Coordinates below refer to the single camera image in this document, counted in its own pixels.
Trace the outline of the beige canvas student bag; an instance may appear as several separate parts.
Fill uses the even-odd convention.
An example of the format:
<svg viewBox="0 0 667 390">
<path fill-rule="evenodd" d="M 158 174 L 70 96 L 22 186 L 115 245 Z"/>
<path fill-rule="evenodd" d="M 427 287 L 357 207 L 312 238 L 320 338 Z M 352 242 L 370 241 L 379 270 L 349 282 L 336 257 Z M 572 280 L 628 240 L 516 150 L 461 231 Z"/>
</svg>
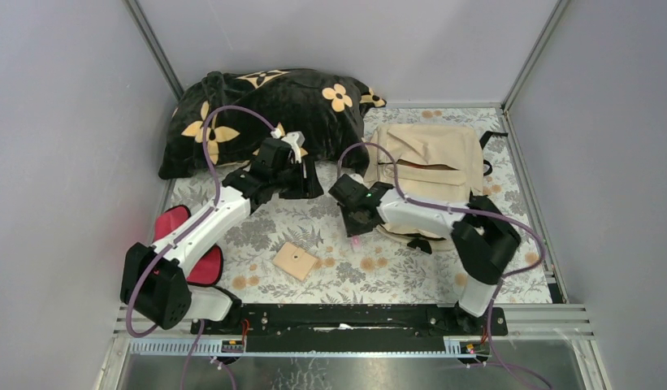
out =
<svg viewBox="0 0 667 390">
<path fill-rule="evenodd" d="M 370 141 L 378 148 L 367 148 L 370 164 L 364 183 L 394 184 L 408 195 L 435 201 L 466 202 L 483 194 L 483 179 L 492 165 L 483 149 L 493 137 L 504 132 L 487 131 L 479 136 L 473 128 L 440 124 L 381 124 Z"/>
</svg>

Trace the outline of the tan wooden square block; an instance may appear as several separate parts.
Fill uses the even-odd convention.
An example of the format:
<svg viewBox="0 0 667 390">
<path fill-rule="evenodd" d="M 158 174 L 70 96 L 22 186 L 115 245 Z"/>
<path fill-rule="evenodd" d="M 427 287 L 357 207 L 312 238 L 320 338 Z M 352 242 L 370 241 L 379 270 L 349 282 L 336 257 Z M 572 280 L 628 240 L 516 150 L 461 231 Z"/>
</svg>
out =
<svg viewBox="0 0 667 390">
<path fill-rule="evenodd" d="M 286 242 L 275 255 L 273 263 L 297 280 L 305 281 L 318 259 L 301 247 Z"/>
</svg>

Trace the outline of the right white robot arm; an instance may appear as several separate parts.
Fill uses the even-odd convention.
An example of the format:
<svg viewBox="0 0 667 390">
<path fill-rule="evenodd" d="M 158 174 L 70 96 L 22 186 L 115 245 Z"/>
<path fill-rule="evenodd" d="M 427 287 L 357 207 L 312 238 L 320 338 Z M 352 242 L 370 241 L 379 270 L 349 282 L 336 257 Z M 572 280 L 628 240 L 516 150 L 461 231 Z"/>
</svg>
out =
<svg viewBox="0 0 667 390">
<path fill-rule="evenodd" d="M 454 314 L 456 327 L 473 335 L 486 325 L 496 286 L 522 243 L 512 223 L 487 197 L 473 197 L 455 206 L 431 203 L 402 197 L 387 183 L 376 182 L 368 188 L 346 174 L 328 193 L 340 207 L 348 236 L 392 224 L 451 240 L 467 274 Z"/>
</svg>

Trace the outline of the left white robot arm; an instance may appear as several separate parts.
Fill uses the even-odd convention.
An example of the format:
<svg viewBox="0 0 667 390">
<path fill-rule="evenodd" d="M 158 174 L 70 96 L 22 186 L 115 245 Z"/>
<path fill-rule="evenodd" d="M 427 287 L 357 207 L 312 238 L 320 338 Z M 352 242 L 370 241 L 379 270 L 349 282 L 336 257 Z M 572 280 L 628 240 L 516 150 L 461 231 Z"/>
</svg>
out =
<svg viewBox="0 0 667 390">
<path fill-rule="evenodd" d="M 136 243 L 127 251 L 120 300 L 128 307 L 128 322 L 137 312 L 163 330 L 184 319 L 209 320 L 223 334 L 240 326 L 233 297 L 217 287 L 191 285 L 188 277 L 226 232 L 274 195 L 322 195 L 314 160 L 301 152 L 303 143 L 301 132 L 265 139 L 249 168 L 230 172 L 215 197 L 196 214 L 153 244 Z"/>
</svg>

